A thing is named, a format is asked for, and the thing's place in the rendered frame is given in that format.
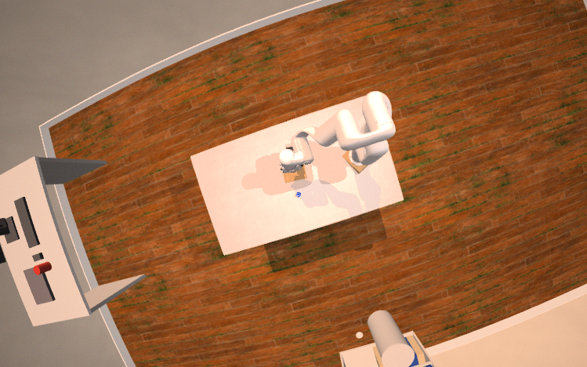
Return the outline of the brown mat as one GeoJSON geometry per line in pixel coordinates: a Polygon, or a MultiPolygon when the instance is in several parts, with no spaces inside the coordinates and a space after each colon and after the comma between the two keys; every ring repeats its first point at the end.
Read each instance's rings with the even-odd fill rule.
{"type": "Polygon", "coordinates": [[[296,180],[306,179],[307,177],[306,177],[305,166],[303,165],[301,168],[302,168],[301,170],[299,170],[295,173],[283,173],[285,183],[296,181],[296,180]]]}

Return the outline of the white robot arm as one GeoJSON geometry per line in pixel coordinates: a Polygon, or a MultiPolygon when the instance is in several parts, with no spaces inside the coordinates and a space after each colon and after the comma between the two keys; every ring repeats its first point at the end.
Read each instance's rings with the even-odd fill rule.
{"type": "Polygon", "coordinates": [[[308,135],[322,147],[329,147],[338,141],[342,150],[350,151],[349,159],[354,165],[370,165],[378,161],[388,152],[387,140],[396,132],[391,118],[390,100],[381,92],[370,92],[363,99],[362,112],[365,123],[361,129],[354,114],[343,109],[319,128],[306,127],[299,130],[292,137],[291,144],[285,144],[286,149],[280,152],[279,165],[293,170],[297,165],[309,165],[313,162],[308,135]]]}

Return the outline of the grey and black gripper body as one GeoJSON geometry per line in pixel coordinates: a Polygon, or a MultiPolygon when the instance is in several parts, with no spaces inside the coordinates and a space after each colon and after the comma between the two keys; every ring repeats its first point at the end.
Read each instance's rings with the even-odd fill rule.
{"type": "Polygon", "coordinates": [[[292,173],[292,172],[296,172],[296,171],[299,171],[302,169],[301,165],[297,165],[293,170],[287,170],[283,166],[281,168],[282,168],[283,173],[292,173]]]}

